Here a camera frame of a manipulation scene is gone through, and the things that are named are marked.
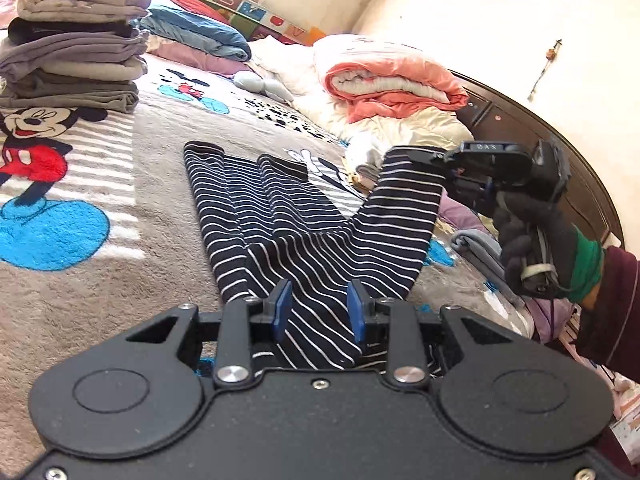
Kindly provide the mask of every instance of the green wristband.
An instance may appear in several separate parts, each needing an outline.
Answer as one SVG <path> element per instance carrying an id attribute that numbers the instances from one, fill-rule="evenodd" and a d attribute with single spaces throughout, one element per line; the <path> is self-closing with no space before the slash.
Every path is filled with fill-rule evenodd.
<path id="1" fill-rule="evenodd" d="M 571 275 L 571 292 L 567 298 L 573 303 L 580 303 L 602 279 L 604 252 L 598 242 L 587 240 L 577 227 L 575 230 L 578 243 L 575 248 L 574 272 Z"/>

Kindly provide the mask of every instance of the black glove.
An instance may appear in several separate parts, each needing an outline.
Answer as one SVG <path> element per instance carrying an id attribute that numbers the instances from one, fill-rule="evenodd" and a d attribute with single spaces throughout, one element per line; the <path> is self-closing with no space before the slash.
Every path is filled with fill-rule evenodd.
<path id="1" fill-rule="evenodd" d="M 558 273 L 560 290 L 556 298 L 566 297 L 574 272 L 578 231 L 562 217 L 555 204 L 540 202 L 522 193 L 503 193 L 504 205 L 494 213 L 494 225 L 499 231 L 502 247 L 500 262 L 504 267 L 504 281 L 516 294 L 535 296 L 522 286 L 520 275 L 525 267 L 523 258 L 537 253 L 538 227 L 546 236 L 548 248 Z"/>

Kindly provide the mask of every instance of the gloved hand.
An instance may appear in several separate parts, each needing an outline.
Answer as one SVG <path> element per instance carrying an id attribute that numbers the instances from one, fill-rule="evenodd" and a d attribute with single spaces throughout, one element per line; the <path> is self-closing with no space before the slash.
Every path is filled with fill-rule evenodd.
<path id="1" fill-rule="evenodd" d="M 534 244 L 539 243 L 535 228 L 527 233 L 526 224 L 530 224 L 539 227 L 546 236 L 560 285 L 556 298 L 579 303 L 602 277 L 600 244 L 587 240 L 577 227 L 564 220 L 555 204 L 540 202 L 523 193 L 503 193 L 502 198 L 507 210 L 496 210 L 494 225 L 499 231 L 500 262 L 507 285 L 516 294 L 531 295 L 520 279 L 525 266 L 523 258 L 532 254 Z"/>

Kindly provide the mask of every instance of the person's arm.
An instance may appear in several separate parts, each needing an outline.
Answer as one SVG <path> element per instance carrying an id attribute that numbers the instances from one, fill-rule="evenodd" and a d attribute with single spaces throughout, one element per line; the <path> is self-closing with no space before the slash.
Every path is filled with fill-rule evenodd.
<path id="1" fill-rule="evenodd" d="M 640 287 L 636 257 L 587 240 L 559 209 L 526 195 L 505 193 L 506 209 L 494 215 L 506 283 L 527 295 L 520 281 L 523 258 L 532 248 L 526 222 L 545 232 L 561 291 L 558 298 L 580 304 L 580 355 L 640 382 Z"/>
<path id="2" fill-rule="evenodd" d="M 602 279 L 580 302 L 578 353 L 640 382 L 640 290 L 636 257 L 610 247 Z"/>

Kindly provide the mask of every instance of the maroon sleeve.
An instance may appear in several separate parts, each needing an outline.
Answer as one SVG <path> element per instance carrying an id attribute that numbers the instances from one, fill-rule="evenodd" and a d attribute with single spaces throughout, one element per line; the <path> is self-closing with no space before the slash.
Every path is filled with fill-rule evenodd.
<path id="1" fill-rule="evenodd" d="M 578 353 L 640 382 L 640 287 L 638 261 L 610 247 L 593 311 L 580 314 Z"/>

